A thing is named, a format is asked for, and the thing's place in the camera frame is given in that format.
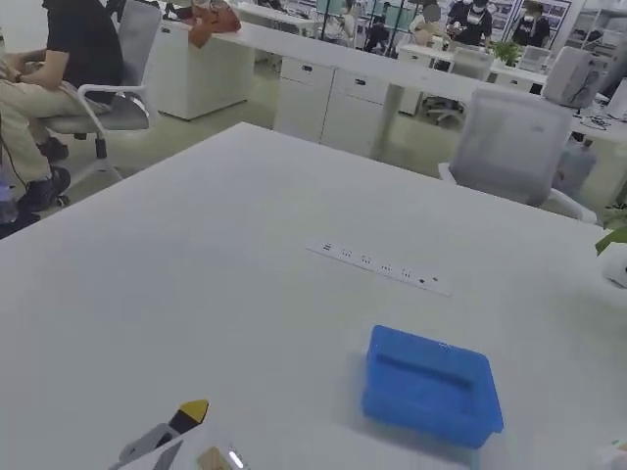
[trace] orange bag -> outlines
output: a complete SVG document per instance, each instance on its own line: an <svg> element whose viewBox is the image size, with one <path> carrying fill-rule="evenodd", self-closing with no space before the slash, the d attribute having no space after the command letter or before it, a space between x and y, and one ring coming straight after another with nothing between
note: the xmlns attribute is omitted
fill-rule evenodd
<svg viewBox="0 0 627 470"><path fill-rule="evenodd" d="M233 9L223 0L212 0L207 7L194 5L192 14L189 42L199 49L214 32L235 32L242 27Z"/></svg>

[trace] hand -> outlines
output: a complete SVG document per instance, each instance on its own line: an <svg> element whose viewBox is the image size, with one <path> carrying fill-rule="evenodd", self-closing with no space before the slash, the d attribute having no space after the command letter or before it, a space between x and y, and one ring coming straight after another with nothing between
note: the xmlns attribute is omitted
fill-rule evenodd
<svg viewBox="0 0 627 470"><path fill-rule="evenodd" d="M18 71L19 73L25 72L26 63L19 54L7 54L4 58L4 62L14 71Z"/></svg>
<svg viewBox="0 0 627 470"><path fill-rule="evenodd" d="M20 72L15 70L13 67L7 65L7 68L5 70L5 79L7 81L10 81L11 83L15 83L16 82L16 76L19 74Z"/></svg>

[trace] power strip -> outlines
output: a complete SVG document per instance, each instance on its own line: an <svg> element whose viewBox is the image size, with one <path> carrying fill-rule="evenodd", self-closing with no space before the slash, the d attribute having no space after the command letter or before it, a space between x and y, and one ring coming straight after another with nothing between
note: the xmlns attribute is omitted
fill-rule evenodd
<svg viewBox="0 0 627 470"><path fill-rule="evenodd" d="M366 271L374 272L395 281L409 284L425 291L434 292L442 296L451 296L451 291L447 283L438 275L428 275L419 272L417 269L408 267L398 267L389 262L381 262L350 248L341 247L331 242L324 242L319 245L312 245L308 250L328 258L346 262Z"/></svg>

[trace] seated person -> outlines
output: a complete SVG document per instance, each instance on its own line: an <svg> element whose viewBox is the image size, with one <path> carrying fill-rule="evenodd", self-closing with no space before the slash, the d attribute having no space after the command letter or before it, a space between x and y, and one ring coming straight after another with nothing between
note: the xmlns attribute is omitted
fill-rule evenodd
<svg viewBox="0 0 627 470"><path fill-rule="evenodd" d="M8 54L6 76L0 79L2 140L26 187L19 206L27 212L50 208L70 185L68 172L50 166L40 152L56 146L38 119L86 115L76 89L85 83L120 85L122 78L120 41L100 0L44 0L43 8L48 10L46 49ZM29 63L42 66L32 71ZM95 113L106 112L113 100L111 93L86 97Z"/></svg>
<svg viewBox="0 0 627 470"><path fill-rule="evenodd" d="M258 5L261 7L271 8L272 10L278 10L279 12L286 11L279 0L258 0Z"/></svg>
<svg viewBox="0 0 627 470"><path fill-rule="evenodd" d="M443 36L438 27L440 20L440 6L437 0L425 0L422 13L416 15L410 23L410 34L406 34L396 46L397 54L406 44L431 47L433 36Z"/></svg>
<svg viewBox="0 0 627 470"><path fill-rule="evenodd" d="M363 50L365 52L372 52L372 50L376 47L385 49L385 43L389 37L390 33L385 28L383 17L374 17L372 27L370 28L370 32L368 34L368 41Z"/></svg>
<svg viewBox="0 0 627 470"><path fill-rule="evenodd" d="M353 36L355 34L356 24L353 11L353 1L354 0L346 0L341 17L328 17L328 20L326 21L326 28L324 30L325 41L347 47L351 47L353 45Z"/></svg>

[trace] person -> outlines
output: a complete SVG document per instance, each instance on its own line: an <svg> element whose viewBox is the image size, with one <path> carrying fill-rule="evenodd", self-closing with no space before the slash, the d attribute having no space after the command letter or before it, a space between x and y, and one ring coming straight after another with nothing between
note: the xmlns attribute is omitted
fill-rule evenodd
<svg viewBox="0 0 627 470"><path fill-rule="evenodd" d="M50 166L42 154L54 160L53 151L61 144L51 140L38 120L86 115L76 89L85 83L120 85L122 79L120 41L100 0L44 0L43 8L48 11L46 48L8 54L0 79L0 134L26 188L18 204L27 212L50 208L70 185L68 172ZM34 68L33 63L41 65ZM100 114L110 108L113 95L91 92L86 98Z"/></svg>
<svg viewBox="0 0 627 470"><path fill-rule="evenodd" d="M447 33L455 42L479 46L483 37L486 49L492 36L492 15L488 0L461 0L453 5L447 20Z"/></svg>
<svg viewBox="0 0 627 470"><path fill-rule="evenodd" d="M258 5L266 8L271 8L272 10L276 10L278 12L287 12L287 10L283 8L283 5L281 5L281 2L279 0L259 0Z"/></svg>
<svg viewBox="0 0 627 470"><path fill-rule="evenodd" d="M385 28L383 17L374 17L372 27L370 28L370 33L368 35L368 40L363 50L365 52L372 52L376 47L385 50L385 45L389 38L390 33Z"/></svg>
<svg viewBox="0 0 627 470"><path fill-rule="evenodd" d="M551 38L551 25L543 13L542 3L530 3L524 15L514 23L511 40L521 46L546 47Z"/></svg>
<svg viewBox="0 0 627 470"><path fill-rule="evenodd" d="M416 15L410 23L410 34L405 34L396 46L397 54L406 44L418 44L431 47L433 36L442 36L438 27L440 6L437 0L425 0L422 13Z"/></svg>
<svg viewBox="0 0 627 470"><path fill-rule="evenodd" d="M324 40L350 47L355 34L354 0L346 0L341 17L328 17Z"/></svg>

